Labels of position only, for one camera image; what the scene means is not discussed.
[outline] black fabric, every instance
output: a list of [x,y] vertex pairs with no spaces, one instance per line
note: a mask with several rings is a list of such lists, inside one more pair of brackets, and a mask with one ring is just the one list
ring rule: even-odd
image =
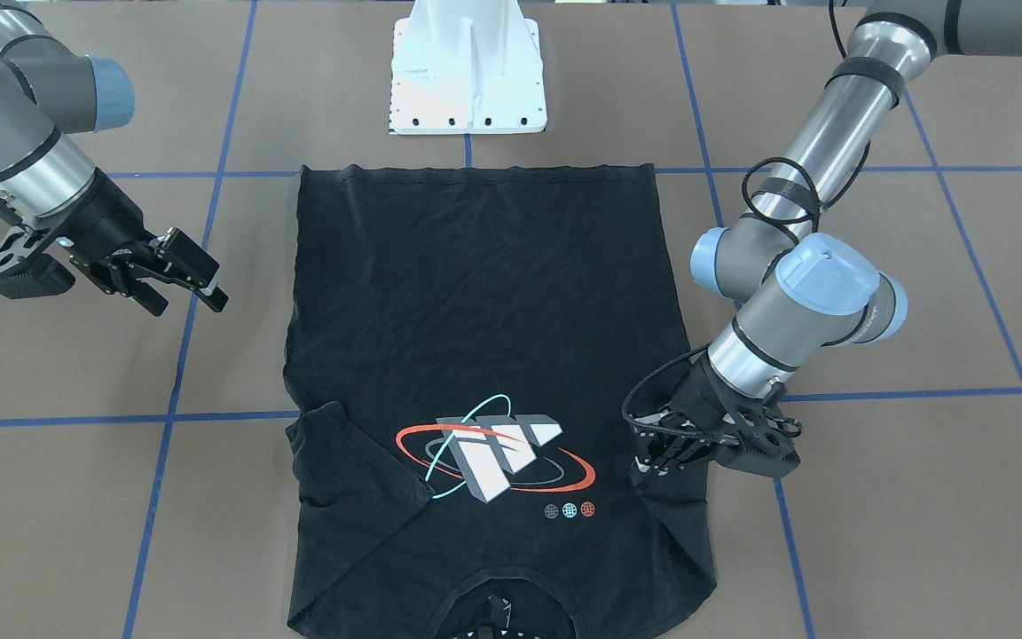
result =
[[[619,407],[685,351],[652,166],[305,169],[284,369],[304,412],[287,428],[301,500],[289,626],[446,639],[490,623],[492,598],[511,603],[501,629],[544,639],[684,622],[714,587],[706,468],[636,489]],[[646,408],[668,398],[665,377]],[[476,414],[562,432],[485,502],[444,441],[485,437],[461,418],[498,394],[511,407]]]

